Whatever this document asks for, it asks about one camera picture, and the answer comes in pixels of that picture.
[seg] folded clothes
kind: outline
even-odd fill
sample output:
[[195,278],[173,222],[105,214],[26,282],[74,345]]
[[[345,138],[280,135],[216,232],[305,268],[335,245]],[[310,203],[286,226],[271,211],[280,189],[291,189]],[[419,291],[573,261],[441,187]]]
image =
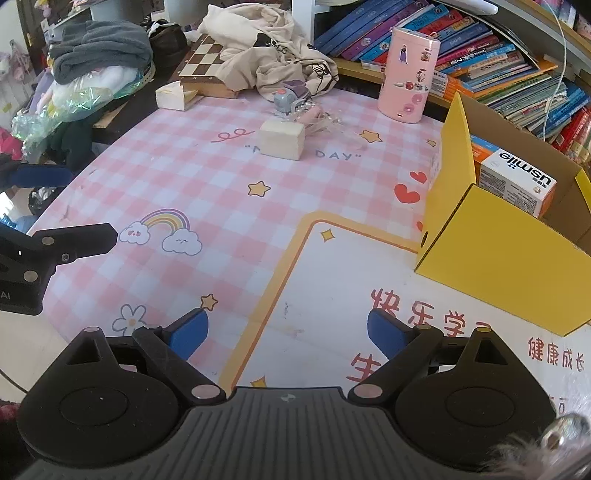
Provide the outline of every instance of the folded clothes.
[[51,46],[50,56],[56,82],[65,85],[103,67],[143,69],[152,61],[152,48],[139,25],[87,21],[64,27],[63,40]]

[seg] pink cylindrical container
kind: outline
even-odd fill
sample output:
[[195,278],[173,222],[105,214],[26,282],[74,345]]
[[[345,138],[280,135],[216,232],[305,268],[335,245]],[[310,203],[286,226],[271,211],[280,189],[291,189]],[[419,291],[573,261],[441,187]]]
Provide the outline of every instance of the pink cylindrical container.
[[379,93],[380,112],[408,124],[420,121],[439,47],[439,40],[406,28],[394,28]]

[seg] clutter pile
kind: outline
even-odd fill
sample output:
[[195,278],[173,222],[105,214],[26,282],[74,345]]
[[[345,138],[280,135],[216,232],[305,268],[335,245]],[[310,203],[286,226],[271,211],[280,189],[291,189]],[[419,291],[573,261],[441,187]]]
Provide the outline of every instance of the clutter pile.
[[[49,55],[51,68],[42,74],[28,109],[13,119],[12,134],[23,142],[28,160],[44,150],[40,144],[45,140],[70,152],[77,147],[64,145],[62,139],[69,137],[76,144],[84,138],[77,158],[69,161],[73,171],[80,171],[93,159],[90,135],[97,111],[130,95],[144,84],[146,75],[154,74],[150,39],[130,22],[87,21],[65,26],[62,42],[53,44]],[[73,123],[81,120],[86,120],[83,127]],[[85,134],[70,135],[70,128],[81,128]]]

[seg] plastic bag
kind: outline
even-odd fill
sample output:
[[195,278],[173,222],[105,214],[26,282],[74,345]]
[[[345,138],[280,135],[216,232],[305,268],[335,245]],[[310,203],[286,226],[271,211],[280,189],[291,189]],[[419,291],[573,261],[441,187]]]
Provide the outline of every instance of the plastic bag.
[[138,69],[112,66],[67,85],[54,82],[39,100],[36,112],[22,112],[12,119],[12,135],[23,142],[27,158],[62,122],[81,120],[111,100],[132,94],[142,77]]

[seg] book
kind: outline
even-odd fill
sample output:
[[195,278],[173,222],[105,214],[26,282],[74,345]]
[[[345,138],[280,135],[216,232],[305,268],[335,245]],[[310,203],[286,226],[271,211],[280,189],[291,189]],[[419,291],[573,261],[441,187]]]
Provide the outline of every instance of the book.
[[500,76],[494,76],[493,78],[484,80],[482,83],[469,86],[475,93],[478,93],[488,87],[494,87],[495,85],[501,85],[502,83],[521,78],[532,70],[534,70],[534,68],[527,63],[525,65],[518,65],[517,67],[512,67],[509,72],[503,73]]
[[435,8],[430,10],[429,12],[425,12],[420,17],[416,18],[415,20],[407,23],[404,28],[407,30],[411,30],[413,32],[418,31],[419,29],[426,27],[435,20],[439,20],[440,18],[445,17],[449,13],[449,10],[445,5],[437,5]]
[[560,109],[550,112],[548,116],[549,124],[555,124],[562,116],[565,116],[565,114],[571,109],[573,105],[576,105],[579,100],[586,96],[585,92],[573,82],[565,80],[564,83],[566,84],[566,96],[569,101]]
[[462,69],[472,67],[482,61],[487,61],[493,59],[494,57],[502,54],[506,54],[509,52],[515,51],[515,46],[512,43],[498,43],[496,45],[488,47],[488,51],[481,53],[480,55],[474,56],[464,61],[458,61],[455,65],[450,66],[448,68],[436,67],[438,71],[445,73],[446,75],[451,75],[456,77],[458,72]]
[[322,35],[316,37],[314,39],[314,48],[319,50],[323,47],[329,40],[332,40],[340,31],[344,28],[351,25],[351,23],[357,21],[358,19],[362,18],[367,13],[371,12],[377,5],[384,2],[386,3],[387,0],[367,0],[366,2],[362,3],[358,6],[355,10],[353,10],[349,15],[339,20],[335,23],[332,27],[330,27],[326,32]]
[[331,38],[321,47],[315,46],[316,49],[325,55],[340,54],[342,51],[355,43],[359,38],[363,37],[363,35],[365,35],[373,27],[385,21],[388,18],[385,12],[392,9],[392,7],[398,4],[399,1],[400,0],[394,0],[394,2],[392,2],[391,0],[384,0],[378,3],[375,7],[367,11],[365,15],[362,15],[358,19],[354,20],[354,22],[351,22],[349,25],[339,31],[333,38]]
[[[529,95],[529,92],[525,91],[521,98],[517,96],[517,98],[513,99],[511,102],[505,102],[504,104],[493,108],[493,110],[509,121],[522,118],[534,112],[540,105],[548,103],[555,91],[555,85],[550,85],[548,88],[535,92],[532,95]],[[564,83],[561,83],[558,87],[558,92],[554,95],[554,99],[566,100],[566,85]]]
[[498,92],[491,93],[490,95],[482,97],[480,99],[480,102],[493,108],[494,104],[497,104],[498,102],[500,102],[502,100],[510,98],[510,97],[512,97],[512,95],[516,95],[516,94],[518,94],[518,93],[522,92],[523,90],[526,90],[530,87],[533,87],[535,85],[539,85],[540,83],[547,82],[551,78],[552,77],[550,75],[545,73],[545,74],[542,74],[538,77],[533,77],[533,78],[530,78],[527,80],[523,80],[522,82],[517,82],[516,84],[514,84],[512,86],[506,87],[505,89],[502,89]]
[[552,103],[550,103],[550,98],[551,96],[537,103],[533,103],[532,105],[527,105],[525,108],[518,110],[511,115],[507,115],[505,119],[513,124],[523,123],[524,125],[529,125],[539,118],[539,113],[545,115],[545,110],[548,105],[550,105],[550,108],[556,108],[566,101],[566,95],[554,97]]
[[493,65],[497,64],[498,62],[500,62],[501,60],[505,60],[506,58],[507,58],[506,53],[498,53],[489,59],[481,60],[469,67],[464,67],[464,68],[460,67],[455,72],[444,72],[444,73],[447,73],[450,77],[460,78],[460,80],[462,80],[462,81],[465,81],[464,78],[466,80],[470,80],[470,79],[472,79],[472,76],[468,75],[470,72],[476,71],[477,69],[481,69],[483,67],[493,66]]
[[508,72],[510,67],[524,64],[523,55],[519,51],[502,53],[486,61],[491,61],[493,63],[469,67],[469,71],[467,73],[456,78],[468,83],[468,85],[471,85],[471,82],[473,81],[477,82],[484,77],[496,77],[499,74]]
[[[469,11],[460,8],[456,5],[454,5],[453,8],[458,10],[460,13],[471,15]],[[492,16],[485,15],[478,17],[478,21],[480,23],[488,25],[489,28],[494,30],[495,35],[497,35],[499,38],[504,37],[506,40],[509,40],[511,43],[513,43],[517,47],[517,49],[521,50],[521,53],[526,56],[526,58],[534,67],[539,68],[540,65],[538,64],[538,60],[534,53],[521,41],[521,39],[517,35],[515,35],[513,31],[494,20],[494,17]]]
[[572,145],[575,136],[583,129],[584,124],[589,123],[591,125],[589,118],[587,109],[581,108],[581,110],[575,114],[572,121],[560,131],[558,137],[552,143],[552,146],[556,150],[566,153]]
[[429,23],[426,27],[419,29],[420,33],[424,33],[425,35],[433,35],[444,28],[450,27],[456,22],[459,22],[462,18],[462,14],[457,10],[450,10],[449,13],[439,20],[435,20],[434,22]]
[[420,10],[417,10],[412,15],[409,15],[407,18],[403,18],[400,22],[396,24],[397,27],[405,27],[410,22],[416,20],[417,18],[421,17],[422,15],[426,14],[430,10],[433,10],[435,5],[428,5]]
[[464,30],[465,28],[474,25],[475,23],[476,21],[472,17],[464,17],[460,21],[454,23],[453,25],[450,25],[447,28],[444,28],[443,30],[437,32],[436,35],[433,34],[432,36],[438,39],[439,41],[443,41],[446,38],[449,38],[452,35],[455,35],[456,33]]
[[562,1],[560,11],[558,12],[558,19],[566,23],[570,28],[574,27],[574,21],[577,18],[577,11],[566,0]]
[[475,23],[471,27],[468,27],[463,31],[459,31],[448,39],[442,41],[441,46],[439,47],[439,55],[457,48],[461,48],[464,46],[464,43],[468,43],[470,40],[475,40],[477,37],[484,34],[489,34],[489,32],[490,30],[484,23]]
[[445,55],[440,56],[437,59],[436,68],[441,67],[442,69],[446,69],[455,65],[456,63],[460,63],[461,61],[469,60],[474,58],[478,55],[486,53],[486,49],[493,45],[497,45],[499,42],[499,37],[496,35],[489,35],[481,40],[476,40],[464,48],[460,48],[458,50],[454,50],[451,53],[447,53]]
[[[548,132],[552,132],[558,125],[561,125],[567,118],[573,116],[576,112],[581,110],[582,107],[589,103],[589,97],[587,94],[583,93],[582,97],[575,101],[568,101],[564,105],[561,105],[556,110],[550,112],[548,116],[548,121],[546,123],[546,136],[551,135]],[[536,135],[538,138],[542,138],[543,134],[543,122],[541,125],[536,127],[532,133]]]
[[386,65],[386,61],[388,61],[388,52],[389,52],[389,50],[386,50],[377,59],[375,59],[374,62],[382,64],[382,65]]
[[372,48],[371,50],[367,51],[359,58],[361,61],[374,61],[377,59],[382,53],[387,53],[390,48],[390,42],[392,41],[392,34],[386,33],[378,42],[378,44]]
[[475,92],[482,90],[488,86],[498,85],[502,83],[503,80],[511,79],[515,75],[522,75],[530,70],[533,70],[533,67],[527,63],[521,63],[517,65],[513,65],[508,67],[505,70],[500,70],[499,72],[494,72],[490,75],[484,75],[480,78],[475,80],[468,80],[465,82],[470,88],[472,88]]
[[529,78],[537,77],[538,75],[542,75],[545,72],[549,72],[550,70],[554,70],[558,66],[555,63],[552,63],[551,61],[544,60],[544,59],[538,59],[537,65],[538,65],[537,70],[535,70],[533,72],[527,72],[527,74],[523,75],[523,77],[509,79],[499,85],[494,85],[494,86],[488,87],[485,90],[481,90],[479,92],[476,92],[474,94],[474,98],[480,99],[481,97],[484,97],[485,95],[490,95],[491,93],[498,92],[499,90],[503,90],[507,87],[510,87],[511,85],[518,83],[518,82],[527,80]]
[[375,47],[380,42],[380,39],[389,34],[391,28],[394,27],[399,21],[418,10],[427,7],[429,3],[427,0],[402,0],[397,5],[401,8],[399,11],[395,12],[390,18],[379,25],[376,25],[367,34],[363,35],[358,41],[347,48],[341,54],[341,56],[346,60],[357,60],[361,55],[363,55],[363,53]]

